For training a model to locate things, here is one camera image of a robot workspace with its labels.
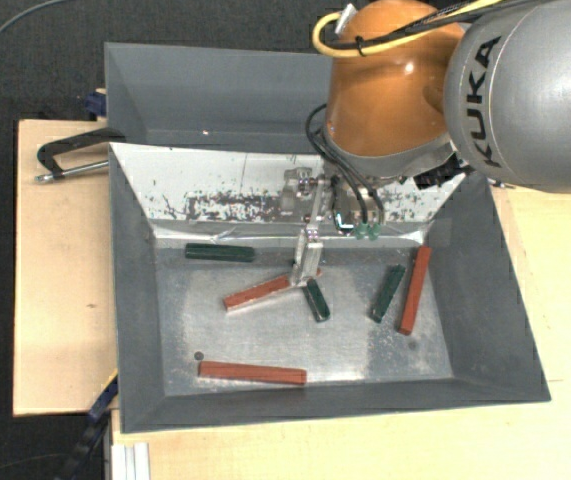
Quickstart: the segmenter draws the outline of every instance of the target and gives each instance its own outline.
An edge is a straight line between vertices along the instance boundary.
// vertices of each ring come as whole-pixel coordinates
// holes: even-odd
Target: red stick
[[[405,336],[409,336],[414,329],[418,303],[421,300],[421,292],[423,291],[423,284],[425,283],[425,275],[427,274],[427,266],[429,265],[429,257],[431,254],[432,249],[425,245],[419,247],[416,253],[412,279],[409,282],[409,291],[407,293],[407,299],[405,300],[403,318],[398,328],[398,332]]]
[[[277,366],[256,366],[251,364],[220,363],[201,361],[198,365],[199,377],[218,379],[252,380],[274,384],[303,385],[307,382],[307,371],[298,368]]]
[[[271,281],[267,281],[266,283],[259,284],[258,286],[252,286],[242,292],[228,295],[223,299],[223,303],[225,304],[227,311],[231,311],[257,299],[262,299],[263,297],[273,295],[276,292],[287,290],[290,287],[289,276],[280,276],[276,279],[272,279]]]

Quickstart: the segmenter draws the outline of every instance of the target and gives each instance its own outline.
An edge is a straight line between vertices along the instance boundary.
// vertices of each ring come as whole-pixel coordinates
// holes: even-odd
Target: wooden board
[[[105,123],[21,121],[16,202],[14,414],[87,410],[116,367],[107,170],[38,184],[38,148]],[[104,160],[105,145],[61,156]]]

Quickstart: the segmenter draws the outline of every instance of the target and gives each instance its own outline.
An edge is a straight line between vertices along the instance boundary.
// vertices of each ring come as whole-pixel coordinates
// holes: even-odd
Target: gray tray
[[[110,45],[110,126],[139,143],[304,153],[302,120],[322,102],[325,68],[313,55]],[[172,195],[175,184],[161,194],[169,217],[155,215],[149,198],[171,177],[167,168],[150,160],[147,146],[133,153],[136,146],[112,147],[124,432],[549,400],[484,179],[462,181],[433,222],[394,222],[375,242],[338,238],[324,225],[319,284],[332,317],[318,324],[296,291],[237,315],[222,305],[225,295],[289,271],[299,224],[195,223],[176,211],[173,198],[184,194]],[[146,167],[135,172],[138,164]],[[203,164],[211,170],[216,165]],[[202,184],[190,183],[194,191]],[[185,244],[205,235],[252,245],[257,259],[186,260]],[[423,241],[433,254],[415,331],[405,337],[394,329],[408,277],[382,324],[367,311],[385,269],[409,266]],[[199,352],[306,368],[309,383],[199,379]]]

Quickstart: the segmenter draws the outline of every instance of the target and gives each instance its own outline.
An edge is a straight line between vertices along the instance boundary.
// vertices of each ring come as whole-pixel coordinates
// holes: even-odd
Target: yellow cable
[[[444,16],[439,16],[439,18],[456,16],[457,14],[461,14],[464,12],[475,11],[477,9],[481,9],[483,7],[488,7],[488,6],[494,5],[494,4],[496,4],[498,2],[502,2],[502,1],[503,0],[476,0],[475,2],[472,2],[471,4],[468,4],[464,7],[461,7],[460,9],[458,9],[454,12],[445,14]],[[314,26],[314,30],[312,31],[312,44],[314,45],[314,48],[316,48],[323,55],[327,55],[329,57],[334,57],[334,58],[360,57],[361,52],[362,52],[362,55],[374,55],[376,53],[384,52],[384,51],[389,50],[391,48],[394,48],[396,46],[400,46],[402,44],[409,43],[410,41],[415,41],[416,39],[423,37],[425,34],[429,34],[429,32],[430,32],[430,31],[421,32],[419,34],[415,34],[412,36],[403,37],[400,39],[395,39],[395,40],[389,41],[387,43],[377,44],[374,46],[367,46],[367,47],[361,48],[360,52],[358,49],[337,50],[337,49],[332,48],[330,46],[327,46],[325,43],[323,43],[323,41],[321,41],[320,36],[321,36],[321,31],[329,23],[332,23],[333,21],[337,21],[340,18],[340,16],[341,16],[340,12],[333,12],[331,14],[323,16],[320,20],[318,20],[318,22]]]

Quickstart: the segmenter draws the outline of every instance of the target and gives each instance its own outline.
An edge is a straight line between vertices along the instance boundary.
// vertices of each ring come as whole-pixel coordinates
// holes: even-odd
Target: floor
[[[0,26],[44,1],[0,0]],[[34,13],[0,35],[0,478],[53,478],[84,428],[83,415],[12,418],[16,121],[89,119],[83,99],[104,85],[105,41],[311,51],[310,26],[350,1],[366,3],[85,0]],[[101,461],[92,458],[80,480],[101,478]]]

